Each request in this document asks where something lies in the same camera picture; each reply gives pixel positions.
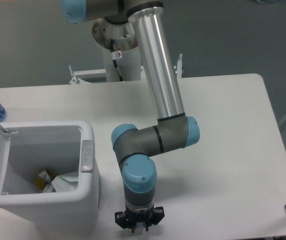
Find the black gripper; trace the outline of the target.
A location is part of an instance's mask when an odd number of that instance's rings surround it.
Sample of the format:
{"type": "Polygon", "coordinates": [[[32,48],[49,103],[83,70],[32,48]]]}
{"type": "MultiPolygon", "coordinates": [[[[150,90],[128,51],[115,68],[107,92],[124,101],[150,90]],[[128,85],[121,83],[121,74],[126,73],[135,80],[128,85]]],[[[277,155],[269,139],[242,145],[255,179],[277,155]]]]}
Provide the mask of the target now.
{"type": "Polygon", "coordinates": [[[130,229],[135,231],[139,223],[143,223],[145,230],[153,225],[158,225],[165,217],[164,208],[162,206],[155,207],[153,204],[133,205],[125,204],[125,211],[115,212],[115,223],[122,229],[130,229]]]}

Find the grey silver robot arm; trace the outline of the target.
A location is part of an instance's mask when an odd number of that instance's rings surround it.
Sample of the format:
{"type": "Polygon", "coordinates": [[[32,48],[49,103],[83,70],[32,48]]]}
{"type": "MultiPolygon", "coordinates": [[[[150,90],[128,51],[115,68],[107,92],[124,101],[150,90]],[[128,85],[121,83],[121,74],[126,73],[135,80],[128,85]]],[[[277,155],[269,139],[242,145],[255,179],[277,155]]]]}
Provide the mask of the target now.
{"type": "Polygon", "coordinates": [[[165,216],[163,207],[154,205],[157,171],[152,157],[200,139],[196,119],[185,114],[169,57],[161,20],[163,1],[63,0],[60,5],[71,24],[105,18],[114,25],[133,25],[158,124],[137,129],[124,123],[112,131],[126,206],[125,211],[115,213],[115,222],[123,229],[133,230],[137,223],[149,228],[165,216]]]}

